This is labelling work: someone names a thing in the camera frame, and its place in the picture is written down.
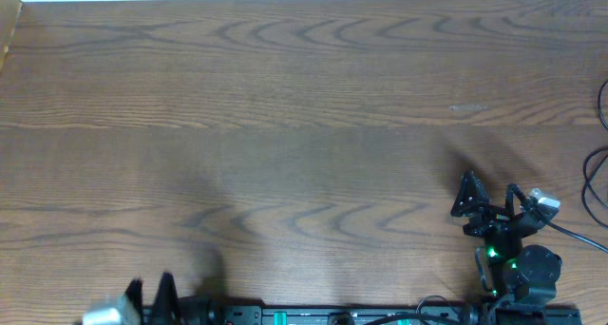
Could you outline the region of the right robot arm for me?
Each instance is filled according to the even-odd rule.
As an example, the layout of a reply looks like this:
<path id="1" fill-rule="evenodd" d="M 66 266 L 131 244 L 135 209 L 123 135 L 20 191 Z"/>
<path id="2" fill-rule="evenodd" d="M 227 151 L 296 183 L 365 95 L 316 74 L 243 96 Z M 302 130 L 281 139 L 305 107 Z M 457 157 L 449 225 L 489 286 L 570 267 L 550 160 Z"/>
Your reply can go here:
<path id="1" fill-rule="evenodd" d="M 504 205 L 491 203 L 481 180 L 473 172 L 463 174 L 450 211 L 465 217 L 465 235 L 479 238 L 475 260 L 483 288 L 494 296 L 461 313 L 464 324 L 546 324 L 546 304 L 557 294 L 561 257 L 541 245 L 523 244 L 559 212 L 557 198 L 535 188 L 524 194 L 510 183 Z"/>

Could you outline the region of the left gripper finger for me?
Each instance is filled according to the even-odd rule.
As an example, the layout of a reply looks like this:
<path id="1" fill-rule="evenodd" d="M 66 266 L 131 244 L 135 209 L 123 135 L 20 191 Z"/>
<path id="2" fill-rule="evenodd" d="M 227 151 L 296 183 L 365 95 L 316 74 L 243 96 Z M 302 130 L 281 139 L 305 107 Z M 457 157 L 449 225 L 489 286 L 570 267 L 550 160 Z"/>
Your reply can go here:
<path id="1" fill-rule="evenodd" d="M 134 278 L 130 281 L 124 294 L 131 302 L 138 315 L 143 314 L 143 281 L 139 278 Z"/>
<path id="2" fill-rule="evenodd" d="M 181 307 L 173 275 L 164 272 L 151 307 L 151 325 L 181 323 Z"/>

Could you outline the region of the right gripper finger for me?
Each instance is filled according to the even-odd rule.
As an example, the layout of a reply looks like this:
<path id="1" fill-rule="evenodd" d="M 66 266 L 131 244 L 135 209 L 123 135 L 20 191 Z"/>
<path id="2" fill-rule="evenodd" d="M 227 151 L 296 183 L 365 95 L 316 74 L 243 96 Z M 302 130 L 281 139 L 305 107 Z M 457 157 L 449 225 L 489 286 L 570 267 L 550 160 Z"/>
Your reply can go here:
<path id="1" fill-rule="evenodd" d="M 455 218 L 485 215 L 490 210 L 490 197 L 482 181 L 472 170 L 466 171 L 461 179 L 457 197 L 450 210 Z"/>
<path id="2" fill-rule="evenodd" d="M 523 192 L 516 183 L 512 182 L 506 187 L 505 190 L 504 207 L 508 216 L 515 215 L 514 198 L 517 198 L 519 201 L 522 201 Z"/>

